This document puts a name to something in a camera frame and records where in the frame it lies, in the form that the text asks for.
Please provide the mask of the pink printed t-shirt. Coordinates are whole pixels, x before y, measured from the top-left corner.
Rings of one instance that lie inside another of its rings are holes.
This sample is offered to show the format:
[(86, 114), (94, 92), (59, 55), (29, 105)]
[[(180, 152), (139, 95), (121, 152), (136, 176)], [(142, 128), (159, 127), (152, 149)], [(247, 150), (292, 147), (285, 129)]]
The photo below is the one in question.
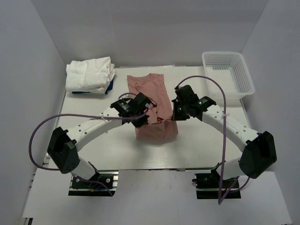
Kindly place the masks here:
[(128, 90), (142, 93), (151, 101), (147, 112), (148, 124), (135, 130), (136, 138), (143, 141), (162, 141), (175, 138), (177, 123), (172, 120), (173, 109), (165, 87), (163, 74), (148, 74), (143, 77), (127, 76)]

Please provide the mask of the white t-shirt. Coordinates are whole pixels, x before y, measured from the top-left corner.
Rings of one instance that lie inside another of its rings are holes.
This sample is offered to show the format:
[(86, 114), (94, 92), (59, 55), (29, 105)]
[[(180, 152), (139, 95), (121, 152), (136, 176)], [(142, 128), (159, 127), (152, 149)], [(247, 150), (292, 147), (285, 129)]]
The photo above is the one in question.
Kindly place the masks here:
[(114, 79), (115, 69), (110, 57), (71, 61), (66, 66), (66, 91), (105, 94)]

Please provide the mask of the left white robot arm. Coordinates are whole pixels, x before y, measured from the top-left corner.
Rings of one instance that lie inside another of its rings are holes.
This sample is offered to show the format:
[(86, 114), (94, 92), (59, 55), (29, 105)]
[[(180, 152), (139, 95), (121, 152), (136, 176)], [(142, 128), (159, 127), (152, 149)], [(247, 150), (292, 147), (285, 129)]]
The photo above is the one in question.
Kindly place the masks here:
[(52, 132), (47, 153), (62, 174), (71, 173), (88, 187), (94, 187), (100, 174), (90, 162), (79, 157), (78, 152), (97, 137), (125, 123), (132, 123), (136, 128), (146, 125), (150, 105), (151, 100), (139, 93), (134, 98), (119, 99), (98, 116), (75, 127), (58, 127)]

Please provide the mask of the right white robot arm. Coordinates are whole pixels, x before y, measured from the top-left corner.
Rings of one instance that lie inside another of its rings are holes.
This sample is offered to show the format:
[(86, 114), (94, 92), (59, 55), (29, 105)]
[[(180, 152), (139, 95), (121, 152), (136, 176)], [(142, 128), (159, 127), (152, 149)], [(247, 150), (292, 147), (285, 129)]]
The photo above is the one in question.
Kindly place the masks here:
[(224, 115), (215, 101), (209, 97), (199, 98), (189, 85), (175, 88), (175, 93), (173, 120), (197, 118), (225, 134), (242, 153), (241, 157), (227, 160), (212, 169), (211, 180), (215, 186), (222, 187), (229, 179), (243, 175), (256, 179), (277, 161), (271, 133), (259, 133)]

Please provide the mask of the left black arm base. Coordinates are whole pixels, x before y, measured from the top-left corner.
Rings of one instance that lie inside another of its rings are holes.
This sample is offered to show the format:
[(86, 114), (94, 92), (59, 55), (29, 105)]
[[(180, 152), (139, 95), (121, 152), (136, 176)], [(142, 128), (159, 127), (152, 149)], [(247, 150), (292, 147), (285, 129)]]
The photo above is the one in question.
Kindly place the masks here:
[(118, 185), (118, 171), (98, 171), (97, 182), (87, 182), (72, 175), (69, 196), (112, 197)]

